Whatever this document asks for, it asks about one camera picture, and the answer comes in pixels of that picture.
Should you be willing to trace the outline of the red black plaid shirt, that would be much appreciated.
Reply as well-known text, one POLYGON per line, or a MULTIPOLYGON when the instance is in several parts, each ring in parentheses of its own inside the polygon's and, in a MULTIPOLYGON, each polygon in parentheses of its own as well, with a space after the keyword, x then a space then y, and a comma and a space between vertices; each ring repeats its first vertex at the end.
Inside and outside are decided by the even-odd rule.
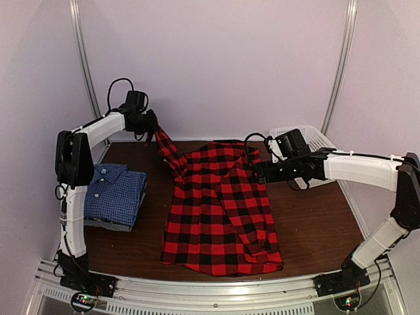
POLYGON ((175 183, 161 262, 210 276, 281 270, 267 187, 253 171, 259 150, 240 140, 215 140, 181 153, 162 128, 155 138, 175 183))

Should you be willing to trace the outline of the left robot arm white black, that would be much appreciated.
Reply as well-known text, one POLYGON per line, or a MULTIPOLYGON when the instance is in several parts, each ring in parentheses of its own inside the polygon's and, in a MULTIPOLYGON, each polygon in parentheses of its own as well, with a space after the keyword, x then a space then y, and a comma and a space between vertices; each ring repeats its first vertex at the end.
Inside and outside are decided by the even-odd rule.
POLYGON ((57 136, 54 169, 58 185, 54 193, 61 206, 58 263, 80 291, 88 291, 95 284, 88 270, 83 231, 85 196, 95 171, 91 149, 121 131, 150 137, 157 126, 153 110, 124 104, 71 131, 61 131, 57 136))

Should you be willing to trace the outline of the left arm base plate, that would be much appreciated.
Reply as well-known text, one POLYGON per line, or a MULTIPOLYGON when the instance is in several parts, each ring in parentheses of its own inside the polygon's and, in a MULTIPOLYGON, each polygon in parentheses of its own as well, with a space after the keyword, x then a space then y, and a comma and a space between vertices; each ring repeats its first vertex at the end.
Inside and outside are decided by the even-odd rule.
POLYGON ((117 278, 90 272, 86 275, 65 274, 60 279, 60 285, 94 296, 112 298, 116 287, 117 278))

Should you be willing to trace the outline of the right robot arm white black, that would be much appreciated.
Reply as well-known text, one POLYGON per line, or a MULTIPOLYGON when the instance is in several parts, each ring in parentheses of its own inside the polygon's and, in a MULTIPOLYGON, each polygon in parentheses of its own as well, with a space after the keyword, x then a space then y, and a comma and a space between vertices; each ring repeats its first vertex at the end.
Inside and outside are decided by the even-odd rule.
POLYGON ((344 180, 376 186, 396 194, 395 205, 385 219, 343 262, 336 282, 351 289, 364 270, 392 249, 411 231, 419 229, 419 158, 356 154, 324 148, 299 156, 253 164, 259 181, 281 182, 301 178, 344 180))

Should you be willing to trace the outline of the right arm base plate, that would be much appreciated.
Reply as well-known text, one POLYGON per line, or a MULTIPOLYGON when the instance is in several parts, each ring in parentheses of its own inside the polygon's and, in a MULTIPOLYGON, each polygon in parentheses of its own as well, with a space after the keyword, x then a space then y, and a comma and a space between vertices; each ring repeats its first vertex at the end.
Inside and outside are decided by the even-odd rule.
POLYGON ((370 284, 370 279, 364 272, 355 276, 350 272, 340 270, 330 274, 320 274, 313 278, 313 282, 317 295, 324 297, 356 290, 360 286, 370 284))

